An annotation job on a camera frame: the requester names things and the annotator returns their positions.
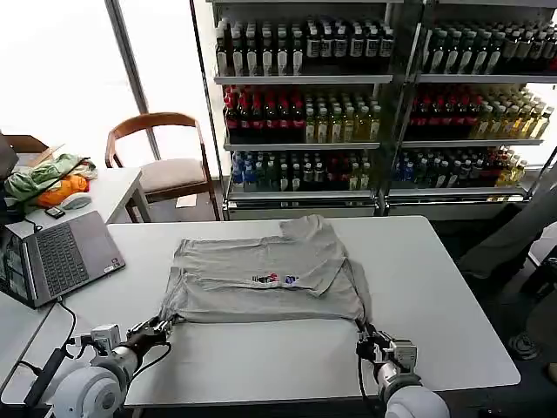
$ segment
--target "computer mouse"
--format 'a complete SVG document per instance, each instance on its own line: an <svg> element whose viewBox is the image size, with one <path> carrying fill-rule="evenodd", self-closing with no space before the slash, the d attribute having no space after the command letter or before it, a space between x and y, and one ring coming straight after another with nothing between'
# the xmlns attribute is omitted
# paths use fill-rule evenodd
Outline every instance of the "computer mouse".
<svg viewBox="0 0 557 418"><path fill-rule="evenodd" d="M65 211L72 211L87 206L91 202L89 193L77 192L68 196L58 207Z"/></svg>

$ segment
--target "green cloth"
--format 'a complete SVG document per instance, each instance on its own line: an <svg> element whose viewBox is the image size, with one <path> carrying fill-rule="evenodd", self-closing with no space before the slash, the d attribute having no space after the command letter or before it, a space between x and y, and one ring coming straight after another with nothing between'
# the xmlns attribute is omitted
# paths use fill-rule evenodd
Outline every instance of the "green cloth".
<svg viewBox="0 0 557 418"><path fill-rule="evenodd" d="M59 182L52 182L65 175L76 166L82 158L74 154L61 154L55 159L43 161L41 164L24 171L14 172L5 183L8 192L17 201L25 201L31 196L38 195L47 187L59 187ZM78 165L71 174L83 176L86 179L97 177L97 168L90 159Z"/></svg>

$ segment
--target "t-shirt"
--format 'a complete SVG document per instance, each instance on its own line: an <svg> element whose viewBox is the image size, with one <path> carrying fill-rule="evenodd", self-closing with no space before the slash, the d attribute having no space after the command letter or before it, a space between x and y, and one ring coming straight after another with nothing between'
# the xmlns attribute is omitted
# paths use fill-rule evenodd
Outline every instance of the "t-shirt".
<svg viewBox="0 0 557 418"><path fill-rule="evenodd" d="M282 236L259 239L182 240L160 316L191 322L363 319L359 291L369 295L363 270L352 268L331 225L311 215L280 228Z"/></svg>

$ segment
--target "orange object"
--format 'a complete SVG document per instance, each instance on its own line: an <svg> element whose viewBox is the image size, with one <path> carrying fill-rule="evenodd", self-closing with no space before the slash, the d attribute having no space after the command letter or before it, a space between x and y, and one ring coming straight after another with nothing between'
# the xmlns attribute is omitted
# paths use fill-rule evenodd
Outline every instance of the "orange object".
<svg viewBox="0 0 557 418"><path fill-rule="evenodd" d="M38 204L40 206L52 207L60 205L64 199L73 193L89 191L89 181L81 176L66 176L60 182L60 187L51 188L38 197Z"/></svg>

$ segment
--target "shelf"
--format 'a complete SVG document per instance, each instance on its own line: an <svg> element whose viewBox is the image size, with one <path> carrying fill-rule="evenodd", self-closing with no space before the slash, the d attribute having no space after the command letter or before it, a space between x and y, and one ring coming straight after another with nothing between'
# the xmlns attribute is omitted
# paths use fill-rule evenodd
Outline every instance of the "shelf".
<svg viewBox="0 0 557 418"><path fill-rule="evenodd" d="M207 3L404 3L404 0L350 0L346 2L343 0L205 0Z"/></svg>
<svg viewBox="0 0 557 418"><path fill-rule="evenodd" d="M520 7L557 7L555 0L438 0L439 4L462 4L473 6L520 6Z"/></svg>
<svg viewBox="0 0 557 418"><path fill-rule="evenodd" d="M541 139L451 139L447 141L405 141L402 148L457 148L461 146L539 145Z"/></svg>
<svg viewBox="0 0 557 418"><path fill-rule="evenodd" d="M391 189L390 198L456 198L474 196L524 196L526 191L522 187L468 187L468 188L439 188L439 189Z"/></svg>
<svg viewBox="0 0 557 418"><path fill-rule="evenodd" d="M418 83L557 83L557 75L421 74Z"/></svg>
<svg viewBox="0 0 557 418"><path fill-rule="evenodd" d="M339 144L230 144L225 142L227 151L312 151L312 150L376 150L379 142L343 142Z"/></svg>
<svg viewBox="0 0 557 418"><path fill-rule="evenodd" d="M373 199L373 192L369 190L329 191L329 192L229 192L228 200L253 201L253 200L312 200L312 199Z"/></svg>
<svg viewBox="0 0 557 418"><path fill-rule="evenodd" d="M386 84L393 81L390 74L358 76L256 76L221 77L215 76L216 84Z"/></svg>

